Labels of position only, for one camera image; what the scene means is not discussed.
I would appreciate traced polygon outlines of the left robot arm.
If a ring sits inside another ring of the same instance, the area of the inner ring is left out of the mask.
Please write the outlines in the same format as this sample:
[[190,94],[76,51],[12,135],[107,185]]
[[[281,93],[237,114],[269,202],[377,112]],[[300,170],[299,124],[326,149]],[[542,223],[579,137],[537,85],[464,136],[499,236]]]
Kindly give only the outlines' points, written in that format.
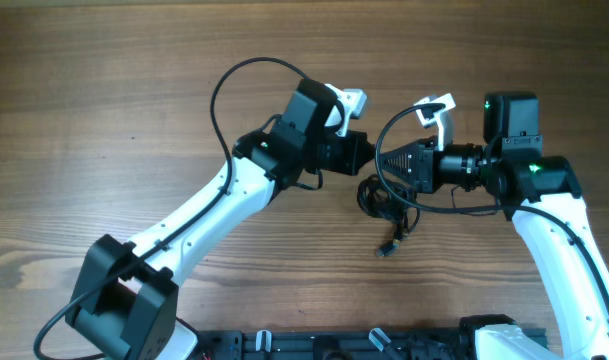
[[189,359],[195,330],[176,316],[179,290],[236,226],[299,184],[303,172],[354,176],[373,157],[351,131],[367,101],[360,89],[302,80],[269,131],[242,136],[217,175],[155,226],[88,250],[66,323],[108,359]]

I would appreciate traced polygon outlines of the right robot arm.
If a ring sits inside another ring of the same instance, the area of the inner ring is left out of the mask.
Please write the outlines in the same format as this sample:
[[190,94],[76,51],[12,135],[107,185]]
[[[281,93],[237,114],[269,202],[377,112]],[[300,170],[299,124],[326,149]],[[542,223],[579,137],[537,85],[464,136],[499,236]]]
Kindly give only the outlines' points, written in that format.
[[609,271],[591,232],[579,181],[562,156],[544,156],[539,103],[526,91],[491,92],[484,99],[481,145],[453,141],[449,94],[428,96],[396,114],[416,114],[435,136],[419,139],[374,160],[382,187],[408,207],[436,212],[417,203],[452,184],[466,191],[482,187],[494,202],[447,208],[449,214],[503,213],[526,244],[554,310],[567,359],[609,359]]

